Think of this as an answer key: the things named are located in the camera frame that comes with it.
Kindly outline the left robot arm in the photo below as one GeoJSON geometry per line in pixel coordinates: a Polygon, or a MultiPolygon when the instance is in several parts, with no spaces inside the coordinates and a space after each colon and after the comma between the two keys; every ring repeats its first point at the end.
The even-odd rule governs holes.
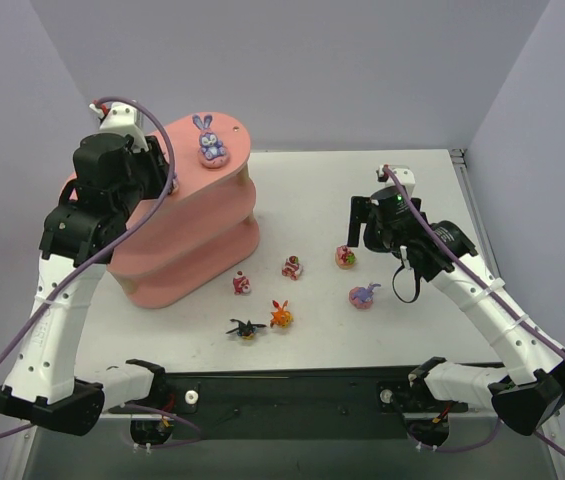
{"type": "Polygon", "coordinates": [[[44,221],[33,325],[0,385],[0,414],[83,436],[114,404],[103,383],[75,376],[93,294],[114,249],[138,230],[127,224],[138,205],[174,186],[153,135],[141,147],[129,134],[90,135],[75,150],[73,165],[74,178],[44,221]]]}

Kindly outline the small purple bunny with cake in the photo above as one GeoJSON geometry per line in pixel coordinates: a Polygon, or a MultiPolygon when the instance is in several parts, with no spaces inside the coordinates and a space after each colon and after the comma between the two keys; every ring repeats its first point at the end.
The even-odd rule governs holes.
{"type": "Polygon", "coordinates": [[[169,189],[169,195],[173,194],[178,189],[179,189],[179,180],[178,180],[177,174],[174,173],[172,181],[171,181],[170,189],[169,189]]]}

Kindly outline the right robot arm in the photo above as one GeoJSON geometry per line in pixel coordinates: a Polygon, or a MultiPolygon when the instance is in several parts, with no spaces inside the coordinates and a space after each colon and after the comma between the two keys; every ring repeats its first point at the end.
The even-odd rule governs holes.
{"type": "Polygon", "coordinates": [[[458,402],[494,411],[518,434],[532,435],[565,405],[565,348],[541,330],[487,268],[453,222],[428,222],[418,198],[388,187],[350,203],[347,244],[389,253],[466,315],[502,365],[475,367],[433,357],[408,376],[421,402],[458,402]]]}

